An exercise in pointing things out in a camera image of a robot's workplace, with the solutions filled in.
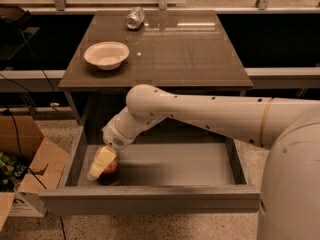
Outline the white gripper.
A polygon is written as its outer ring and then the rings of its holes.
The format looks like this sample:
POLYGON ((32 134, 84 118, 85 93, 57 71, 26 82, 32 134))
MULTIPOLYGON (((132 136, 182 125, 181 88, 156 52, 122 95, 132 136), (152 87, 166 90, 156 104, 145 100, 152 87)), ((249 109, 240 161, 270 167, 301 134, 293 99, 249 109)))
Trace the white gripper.
POLYGON ((118 118, 114 117, 102 128, 103 142, 108 146, 100 147, 97 150, 87 173, 87 178, 90 181, 97 180, 101 176, 103 170, 113 160, 116 160, 116 150, 123 149, 133 142, 132 139, 125 137, 120 132, 116 126, 117 123, 118 118))

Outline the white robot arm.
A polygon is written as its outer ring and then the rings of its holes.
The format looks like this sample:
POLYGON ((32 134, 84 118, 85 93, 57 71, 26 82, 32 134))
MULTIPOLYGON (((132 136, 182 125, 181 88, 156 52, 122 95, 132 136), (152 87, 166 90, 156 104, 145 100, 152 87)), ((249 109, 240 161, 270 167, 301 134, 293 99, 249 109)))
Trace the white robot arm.
POLYGON ((116 151, 166 118, 270 150, 259 202, 257 240, 320 239, 320 102, 197 96, 141 84, 102 128, 105 146, 89 167, 94 181, 116 151))

